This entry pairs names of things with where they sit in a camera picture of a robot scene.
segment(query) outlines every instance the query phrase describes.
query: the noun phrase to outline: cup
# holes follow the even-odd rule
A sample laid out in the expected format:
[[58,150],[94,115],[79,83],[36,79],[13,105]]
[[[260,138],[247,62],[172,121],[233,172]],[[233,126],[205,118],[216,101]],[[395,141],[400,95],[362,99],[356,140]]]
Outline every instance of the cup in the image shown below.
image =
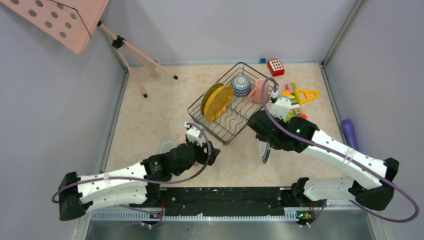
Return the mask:
[[[255,103],[262,103],[262,88],[264,85],[265,79],[258,79],[253,86],[253,89],[250,91],[249,95],[247,95],[247,100],[254,101]],[[265,86],[265,98],[268,98],[268,92],[270,90],[270,86],[267,84]]]
[[165,142],[162,145],[162,147],[160,148],[160,153],[161,154],[166,154],[169,151],[171,151],[171,149],[174,149],[176,147],[177,147],[177,145],[175,143],[173,143],[172,141]]

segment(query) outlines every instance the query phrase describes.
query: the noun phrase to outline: gray floor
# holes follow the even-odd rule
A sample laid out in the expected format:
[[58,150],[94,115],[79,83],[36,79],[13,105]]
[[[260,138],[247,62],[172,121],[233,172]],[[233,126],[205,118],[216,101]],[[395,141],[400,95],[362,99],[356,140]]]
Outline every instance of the gray floor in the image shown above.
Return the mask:
[[311,228],[292,222],[163,222],[149,230],[128,221],[92,221],[86,240],[375,240],[360,210],[327,210]]

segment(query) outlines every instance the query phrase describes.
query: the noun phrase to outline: yellow plate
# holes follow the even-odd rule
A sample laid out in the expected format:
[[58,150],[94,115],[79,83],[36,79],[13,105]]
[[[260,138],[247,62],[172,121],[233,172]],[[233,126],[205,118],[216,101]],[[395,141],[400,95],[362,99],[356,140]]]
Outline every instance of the yellow plate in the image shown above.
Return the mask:
[[231,104],[234,89],[230,85],[220,86],[209,97],[204,106],[204,116],[208,121],[214,121],[223,114]]
[[224,84],[217,82],[214,85],[210,86],[209,89],[203,94],[203,98],[201,99],[200,104],[200,112],[204,116],[205,115],[205,106],[209,97],[217,90],[219,87],[224,86]]

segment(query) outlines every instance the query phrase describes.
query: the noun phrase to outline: mug handle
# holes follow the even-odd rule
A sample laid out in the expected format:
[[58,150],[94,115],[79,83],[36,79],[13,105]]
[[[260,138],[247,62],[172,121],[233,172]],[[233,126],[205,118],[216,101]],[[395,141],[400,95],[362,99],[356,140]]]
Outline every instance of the mug handle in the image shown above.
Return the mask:
[[256,90],[258,90],[258,88],[257,88],[257,87],[254,87],[254,88],[252,89],[252,91],[250,91],[249,95],[247,95],[247,100],[248,100],[249,102],[253,100],[253,94],[256,92]]

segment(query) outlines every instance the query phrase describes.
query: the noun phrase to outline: tripod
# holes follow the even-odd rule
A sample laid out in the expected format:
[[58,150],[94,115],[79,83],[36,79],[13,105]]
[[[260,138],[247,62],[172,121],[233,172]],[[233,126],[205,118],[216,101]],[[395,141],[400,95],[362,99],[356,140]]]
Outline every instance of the tripod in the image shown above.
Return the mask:
[[[121,37],[119,35],[115,35],[115,33],[113,33],[109,28],[107,28],[102,23],[102,21],[98,21],[97,26],[113,39],[112,46],[116,49],[116,52],[117,52],[118,56],[120,57],[120,59],[122,60],[122,62],[125,64],[126,68],[128,69],[129,73],[134,78],[135,83],[137,84],[138,88],[141,90],[141,93],[143,94],[143,96],[145,98],[147,98],[146,89],[142,85],[142,83],[141,83],[140,79],[137,77],[137,75],[148,75],[148,76],[158,77],[159,74],[156,72],[156,70],[154,68],[154,66],[156,66],[156,67],[162,69],[165,73],[169,74],[175,80],[178,79],[178,76],[177,75],[173,74],[171,71],[169,71],[168,69],[166,69],[165,67],[163,67],[162,65],[160,65],[159,63],[157,63],[155,60],[151,59],[145,53],[143,53],[142,51],[138,50],[135,46],[129,44],[125,40],[125,38],[123,38],[123,37]],[[141,63],[141,65],[143,65],[149,72],[140,72],[140,71],[134,70],[130,66],[130,64],[128,63],[128,61],[125,58],[125,56],[122,53],[122,51],[120,50],[121,47],[123,49],[125,49],[131,56],[133,56],[139,63]],[[146,60],[148,60],[150,63],[153,64],[153,66],[148,65],[137,54],[141,55],[143,58],[145,58]]]

